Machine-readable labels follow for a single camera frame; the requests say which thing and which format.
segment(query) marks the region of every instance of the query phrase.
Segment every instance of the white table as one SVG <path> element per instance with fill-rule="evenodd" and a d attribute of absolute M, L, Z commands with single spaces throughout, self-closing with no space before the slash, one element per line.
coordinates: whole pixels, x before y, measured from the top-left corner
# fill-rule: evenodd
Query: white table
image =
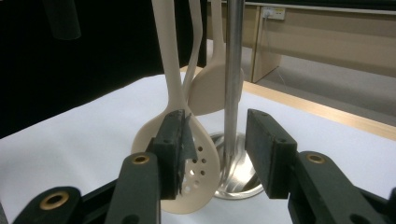
<path fill-rule="evenodd" d="M 350 127 L 356 122 L 345 125 L 247 90 L 249 84 L 239 104 L 238 132 L 245 132 L 248 108 L 264 111 L 293 136 L 299 151 L 326 154 L 356 186 L 384 198 L 396 187 L 394 140 Z M 164 75 L 147 77 L 0 139 L 0 200 L 8 221 L 46 189 L 73 186 L 84 195 L 117 178 L 134 135 L 166 103 Z M 223 111 L 199 120 L 209 133 L 223 130 Z M 243 201 L 214 198 L 195 213 L 162 216 L 164 224 L 291 223 L 287 201 L 271 201 L 265 193 Z"/>

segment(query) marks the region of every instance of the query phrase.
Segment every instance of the plastic utensil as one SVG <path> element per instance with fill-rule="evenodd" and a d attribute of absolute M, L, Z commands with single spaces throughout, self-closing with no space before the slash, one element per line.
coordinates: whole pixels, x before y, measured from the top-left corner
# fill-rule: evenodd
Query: plastic utensil
<path fill-rule="evenodd" d="M 225 49 L 222 34 L 221 1 L 212 0 L 213 56 L 207 66 L 192 80 L 188 104 L 195 116 L 224 109 Z M 244 72 L 241 70 L 239 98 Z"/>
<path fill-rule="evenodd" d="M 186 76 L 184 76 L 183 81 L 183 93 L 185 97 L 188 96 L 190 91 L 191 82 L 194 77 L 195 68 L 198 62 L 198 53 L 203 35 L 200 0 L 189 0 L 189 3 L 192 20 L 193 40 L 189 67 L 187 68 Z"/>
<path fill-rule="evenodd" d="M 179 63 L 177 56 L 177 38 L 175 27 L 175 9 L 173 0 L 152 0 L 160 50 L 163 59 L 166 85 L 168 88 L 168 106 L 165 110 L 146 123 L 137 133 L 132 152 L 145 151 L 149 140 L 156 135 L 164 116 L 177 109 L 191 113 L 182 93 Z M 182 185 L 182 194 L 173 201 L 162 201 L 162 209 L 177 214 L 194 212 L 205 206 L 219 186 L 219 156 L 216 148 L 194 115 L 191 115 L 190 128 L 197 150 L 198 160 L 188 161 Z"/>

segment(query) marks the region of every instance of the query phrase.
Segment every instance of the wooden surface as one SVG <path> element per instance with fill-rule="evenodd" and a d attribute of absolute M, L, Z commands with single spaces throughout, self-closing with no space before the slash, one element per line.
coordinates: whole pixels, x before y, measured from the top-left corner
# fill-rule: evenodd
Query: wooden surface
<path fill-rule="evenodd" d="M 201 69 L 202 68 L 197 68 L 195 73 L 198 73 Z M 187 67 L 181 68 L 180 71 L 187 71 Z M 326 105 L 307 101 L 280 91 L 274 91 L 250 82 L 244 82 L 243 90 L 283 105 L 288 105 L 310 114 L 396 141 L 396 127 L 334 109 Z"/>

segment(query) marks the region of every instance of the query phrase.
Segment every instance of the electrical outlet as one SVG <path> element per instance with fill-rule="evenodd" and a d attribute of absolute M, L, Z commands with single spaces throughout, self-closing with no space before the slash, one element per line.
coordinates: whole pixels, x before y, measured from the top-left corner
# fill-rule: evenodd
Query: electrical outlet
<path fill-rule="evenodd" d="M 272 20 L 285 20 L 286 9 L 283 7 L 263 7 L 262 17 Z"/>

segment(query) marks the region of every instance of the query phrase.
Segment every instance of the wall socket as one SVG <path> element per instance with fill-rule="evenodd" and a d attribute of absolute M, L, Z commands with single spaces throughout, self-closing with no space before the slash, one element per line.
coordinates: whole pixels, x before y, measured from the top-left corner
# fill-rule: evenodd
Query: wall socket
<path fill-rule="evenodd" d="M 262 17 L 272 20 L 285 20 L 286 9 L 284 7 L 263 7 Z"/>

